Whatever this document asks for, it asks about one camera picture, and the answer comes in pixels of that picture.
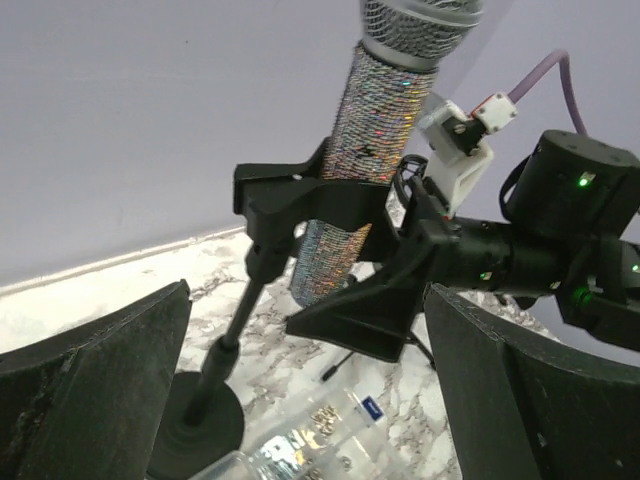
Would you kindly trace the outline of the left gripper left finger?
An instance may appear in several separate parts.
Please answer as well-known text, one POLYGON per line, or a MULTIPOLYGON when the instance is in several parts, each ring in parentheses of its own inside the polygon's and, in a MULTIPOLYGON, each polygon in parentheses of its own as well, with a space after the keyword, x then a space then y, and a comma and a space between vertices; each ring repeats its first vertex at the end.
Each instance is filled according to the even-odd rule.
POLYGON ((2 478, 144 478, 190 312, 180 280, 2 354, 2 478))

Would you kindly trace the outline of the glitter microphone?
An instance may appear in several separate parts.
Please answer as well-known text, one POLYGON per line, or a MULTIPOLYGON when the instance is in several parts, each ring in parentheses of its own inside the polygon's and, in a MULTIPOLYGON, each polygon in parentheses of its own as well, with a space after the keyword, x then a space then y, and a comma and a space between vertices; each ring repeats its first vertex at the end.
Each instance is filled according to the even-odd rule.
MULTIPOLYGON (((432 89, 439 62, 480 21, 480 1, 359 4, 362 38, 322 162, 324 179, 390 185, 432 89)), ((307 307, 342 288, 371 230, 347 232, 321 220, 306 226, 290 283, 307 307)))

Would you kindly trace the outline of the round base stand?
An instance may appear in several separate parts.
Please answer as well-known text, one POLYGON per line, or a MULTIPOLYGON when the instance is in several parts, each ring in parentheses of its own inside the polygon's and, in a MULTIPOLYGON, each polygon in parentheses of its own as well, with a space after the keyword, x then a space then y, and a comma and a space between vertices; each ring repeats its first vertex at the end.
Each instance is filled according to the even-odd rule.
POLYGON ((298 164, 245 163, 233 178, 233 210, 246 220, 252 245, 248 284, 226 332, 209 347, 199 371, 174 376, 147 476, 189 479, 242 443, 245 418, 227 380, 240 356, 240 337, 264 287, 284 273, 297 247, 294 231, 310 219, 354 232, 384 209, 388 185, 327 180, 320 166, 328 143, 298 164))

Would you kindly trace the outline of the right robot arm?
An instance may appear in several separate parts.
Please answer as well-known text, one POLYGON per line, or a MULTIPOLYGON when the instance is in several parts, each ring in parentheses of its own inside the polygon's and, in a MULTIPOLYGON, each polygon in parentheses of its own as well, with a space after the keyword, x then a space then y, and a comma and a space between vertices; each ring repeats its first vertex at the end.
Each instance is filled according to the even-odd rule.
POLYGON ((396 361, 433 284, 552 296, 566 324, 639 346, 639 248, 621 236, 639 207, 639 161, 588 136, 543 132, 500 193, 502 222, 448 217, 429 177, 413 177, 395 248, 381 268, 290 316, 290 335, 396 361))

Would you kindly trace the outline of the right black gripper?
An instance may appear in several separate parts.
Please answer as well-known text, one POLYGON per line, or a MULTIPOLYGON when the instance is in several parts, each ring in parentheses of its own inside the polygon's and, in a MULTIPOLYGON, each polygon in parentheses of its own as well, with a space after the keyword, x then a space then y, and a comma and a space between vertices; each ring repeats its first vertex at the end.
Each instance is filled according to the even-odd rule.
POLYGON ((457 239, 435 188, 419 175, 394 245, 366 246, 361 259, 381 269, 286 319, 287 334, 319 340, 394 363, 399 360, 425 291, 446 285, 457 239))

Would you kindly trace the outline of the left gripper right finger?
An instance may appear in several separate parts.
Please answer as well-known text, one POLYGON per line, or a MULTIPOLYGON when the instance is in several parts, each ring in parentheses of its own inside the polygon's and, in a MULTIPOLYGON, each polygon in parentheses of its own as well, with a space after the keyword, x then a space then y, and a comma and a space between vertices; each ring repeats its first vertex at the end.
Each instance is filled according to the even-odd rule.
POLYGON ((636 479, 639 370, 506 321, 441 285, 424 311, 466 479, 636 479))

